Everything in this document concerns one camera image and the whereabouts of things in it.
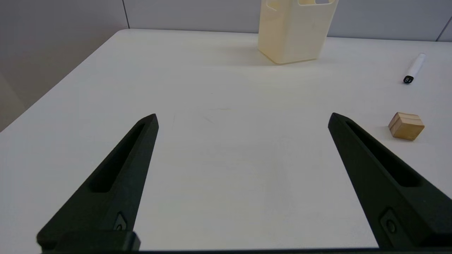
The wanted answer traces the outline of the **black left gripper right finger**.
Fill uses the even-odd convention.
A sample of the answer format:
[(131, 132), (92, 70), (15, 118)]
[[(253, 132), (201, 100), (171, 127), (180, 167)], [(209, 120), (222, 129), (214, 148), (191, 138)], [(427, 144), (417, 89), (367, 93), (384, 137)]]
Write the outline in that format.
[(450, 252), (451, 198), (348, 117), (328, 129), (378, 246)]

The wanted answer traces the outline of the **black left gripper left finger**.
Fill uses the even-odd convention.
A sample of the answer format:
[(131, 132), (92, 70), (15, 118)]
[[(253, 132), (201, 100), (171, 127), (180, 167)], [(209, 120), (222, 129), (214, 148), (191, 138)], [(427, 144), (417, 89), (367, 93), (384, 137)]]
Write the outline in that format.
[(37, 234), (43, 252), (131, 252), (159, 124), (139, 120)]

